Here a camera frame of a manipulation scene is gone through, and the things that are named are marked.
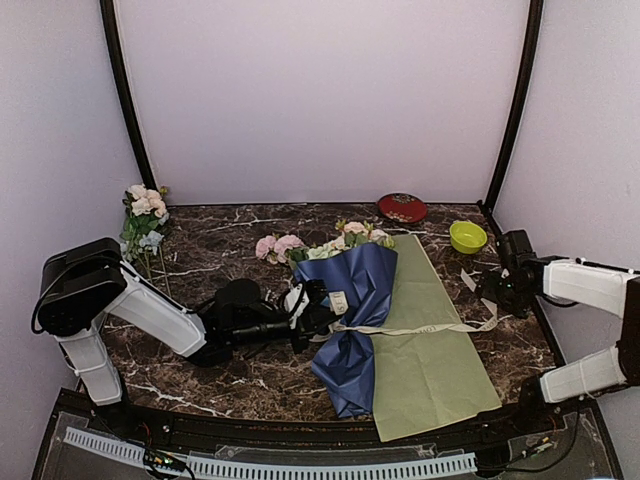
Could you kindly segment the cream ribbon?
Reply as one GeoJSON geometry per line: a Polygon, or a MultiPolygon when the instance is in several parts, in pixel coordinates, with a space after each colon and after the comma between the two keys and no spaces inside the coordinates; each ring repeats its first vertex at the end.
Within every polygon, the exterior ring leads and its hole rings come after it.
{"type": "Polygon", "coordinates": [[[481,298],[481,302],[491,313],[491,318],[486,320],[481,326],[475,328],[473,326],[463,323],[448,323],[448,324],[428,324],[414,329],[393,329],[384,327],[372,327],[372,326],[345,326],[339,321],[333,322],[329,325],[331,333],[353,331],[364,335],[387,335],[387,336],[403,336],[403,335],[416,335],[416,334],[433,334],[441,331],[453,331],[456,333],[481,333],[493,330],[499,323],[498,307],[497,304],[491,302],[485,298],[481,298]]]}

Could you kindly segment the light blue wrapping paper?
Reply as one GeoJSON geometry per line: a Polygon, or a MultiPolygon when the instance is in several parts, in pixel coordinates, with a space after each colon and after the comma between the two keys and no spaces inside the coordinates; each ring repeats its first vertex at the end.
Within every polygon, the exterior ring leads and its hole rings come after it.
{"type": "Polygon", "coordinates": [[[373,410],[373,342],[356,329],[385,323],[391,310],[397,261],[395,250],[365,243],[327,259],[301,261],[294,268],[298,281],[321,280],[330,293],[346,296],[348,310],[338,319],[346,329],[333,333],[311,364],[340,418],[373,410]]]}

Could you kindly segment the cream rose stem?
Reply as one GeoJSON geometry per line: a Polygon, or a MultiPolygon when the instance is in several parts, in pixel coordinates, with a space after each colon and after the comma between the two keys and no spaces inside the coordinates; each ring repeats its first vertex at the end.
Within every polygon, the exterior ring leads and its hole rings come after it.
{"type": "Polygon", "coordinates": [[[339,236],[332,242],[335,249],[349,250],[365,244],[375,244],[387,249],[395,248],[391,235],[373,224],[363,221],[340,220],[335,225],[339,236]]]}

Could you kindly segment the pink rose stem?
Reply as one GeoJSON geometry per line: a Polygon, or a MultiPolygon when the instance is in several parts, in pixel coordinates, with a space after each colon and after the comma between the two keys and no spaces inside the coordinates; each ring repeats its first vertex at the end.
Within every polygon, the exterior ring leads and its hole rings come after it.
{"type": "Polygon", "coordinates": [[[296,235],[276,237],[267,235],[259,239],[255,245],[255,256],[271,264],[286,263],[288,254],[295,249],[304,249],[305,244],[296,235]]]}

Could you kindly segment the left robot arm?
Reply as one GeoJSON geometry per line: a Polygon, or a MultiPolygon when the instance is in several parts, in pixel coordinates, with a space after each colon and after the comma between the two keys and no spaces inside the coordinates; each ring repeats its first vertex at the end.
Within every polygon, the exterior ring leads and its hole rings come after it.
{"type": "Polygon", "coordinates": [[[255,281],[241,278],[189,309],[144,279],[111,238],[50,257],[42,269],[31,329],[58,342],[89,398],[103,407],[103,421],[120,436],[134,435],[141,415],[125,401],[124,382],[100,334],[109,315],[198,367],[220,365],[239,347],[271,341],[286,340],[300,353],[338,319],[321,280],[299,281],[273,304],[255,281]]]}

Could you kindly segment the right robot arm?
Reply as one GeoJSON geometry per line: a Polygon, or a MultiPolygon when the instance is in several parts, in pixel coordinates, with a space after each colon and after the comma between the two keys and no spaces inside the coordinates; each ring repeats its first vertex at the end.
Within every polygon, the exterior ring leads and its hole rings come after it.
{"type": "Polygon", "coordinates": [[[550,315],[567,363],[531,380],[510,413],[521,434],[534,432],[549,405],[639,385],[639,272],[565,257],[520,258],[509,269],[481,274],[478,295],[516,317],[536,300],[565,313],[550,315]]]}

